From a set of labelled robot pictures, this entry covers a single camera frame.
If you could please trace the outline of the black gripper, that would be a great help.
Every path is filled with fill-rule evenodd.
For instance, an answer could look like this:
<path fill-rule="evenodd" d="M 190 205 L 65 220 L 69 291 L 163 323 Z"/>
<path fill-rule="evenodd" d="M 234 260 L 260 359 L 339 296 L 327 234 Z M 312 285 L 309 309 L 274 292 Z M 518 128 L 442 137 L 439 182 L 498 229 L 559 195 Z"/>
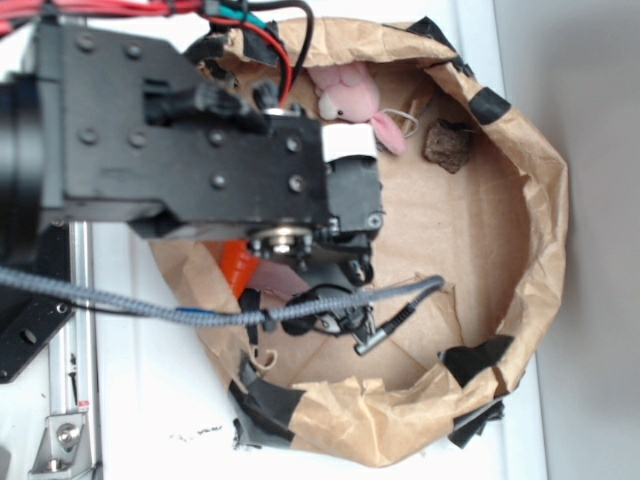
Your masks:
<path fill-rule="evenodd" d="M 257 111 L 210 85 L 144 101 L 152 139 L 134 190 L 145 239 L 241 239 L 297 269 L 370 272 L 382 224 L 374 134 L 302 111 Z"/>

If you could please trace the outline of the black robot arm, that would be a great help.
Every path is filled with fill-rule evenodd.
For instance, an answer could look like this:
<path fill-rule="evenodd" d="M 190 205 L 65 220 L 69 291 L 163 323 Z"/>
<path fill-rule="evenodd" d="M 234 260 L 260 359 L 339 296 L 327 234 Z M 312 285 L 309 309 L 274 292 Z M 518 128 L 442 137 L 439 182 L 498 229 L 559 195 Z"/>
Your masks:
<path fill-rule="evenodd" d="M 1 86 L 1 380 L 13 381 L 73 311 L 73 222 L 146 240 L 235 240 L 306 269 L 370 282 L 383 220 L 371 129 L 353 147 L 303 111 L 257 109 L 168 42 L 39 22 L 28 69 Z"/>

